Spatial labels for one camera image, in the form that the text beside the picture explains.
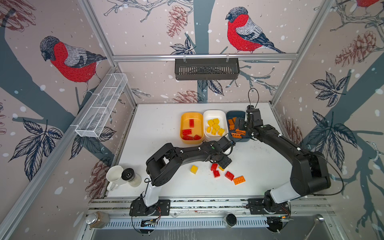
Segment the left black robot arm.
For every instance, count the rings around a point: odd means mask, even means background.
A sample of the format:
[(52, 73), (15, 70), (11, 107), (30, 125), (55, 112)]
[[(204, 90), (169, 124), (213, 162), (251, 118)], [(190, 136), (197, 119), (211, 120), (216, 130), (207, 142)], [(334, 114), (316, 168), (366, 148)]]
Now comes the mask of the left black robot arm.
[(139, 197), (139, 213), (153, 215), (159, 210), (159, 196), (162, 186), (168, 183), (178, 169), (194, 162), (210, 162), (225, 169), (232, 160), (230, 153), (236, 143), (227, 137), (218, 141), (203, 141), (195, 147), (179, 148), (171, 143), (163, 145), (146, 161), (146, 173), (150, 182)]

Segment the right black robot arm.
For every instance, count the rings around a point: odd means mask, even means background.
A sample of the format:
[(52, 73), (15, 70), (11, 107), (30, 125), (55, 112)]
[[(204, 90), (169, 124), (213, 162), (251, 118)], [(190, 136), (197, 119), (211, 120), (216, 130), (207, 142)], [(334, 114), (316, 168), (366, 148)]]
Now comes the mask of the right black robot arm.
[(331, 187), (327, 161), (320, 152), (302, 149), (271, 125), (265, 125), (260, 110), (253, 105), (247, 106), (246, 116), (246, 133), (272, 147), (292, 165), (290, 179), (265, 192), (263, 205), (266, 212), (273, 214), (288, 201)]

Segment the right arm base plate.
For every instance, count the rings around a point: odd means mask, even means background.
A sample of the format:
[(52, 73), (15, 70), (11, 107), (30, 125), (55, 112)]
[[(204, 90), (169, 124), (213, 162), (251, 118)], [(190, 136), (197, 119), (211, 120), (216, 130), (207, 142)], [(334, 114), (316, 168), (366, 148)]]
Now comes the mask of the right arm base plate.
[(290, 215), (291, 209), (288, 202), (276, 204), (271, 200), (265, 199), (248, 199), (246, 208), (250, 210), (252, 215)]

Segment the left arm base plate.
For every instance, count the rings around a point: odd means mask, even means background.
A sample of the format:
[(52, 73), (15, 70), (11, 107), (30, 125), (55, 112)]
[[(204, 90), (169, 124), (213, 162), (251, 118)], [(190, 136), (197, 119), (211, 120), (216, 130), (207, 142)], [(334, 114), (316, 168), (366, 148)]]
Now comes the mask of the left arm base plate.
[(137, 198), (131, 203), (129, 215), (131, 217), (168, 216), (170, 214), (170, 205), (170, 200), (159, 200), (148, 207), (142, 198)]

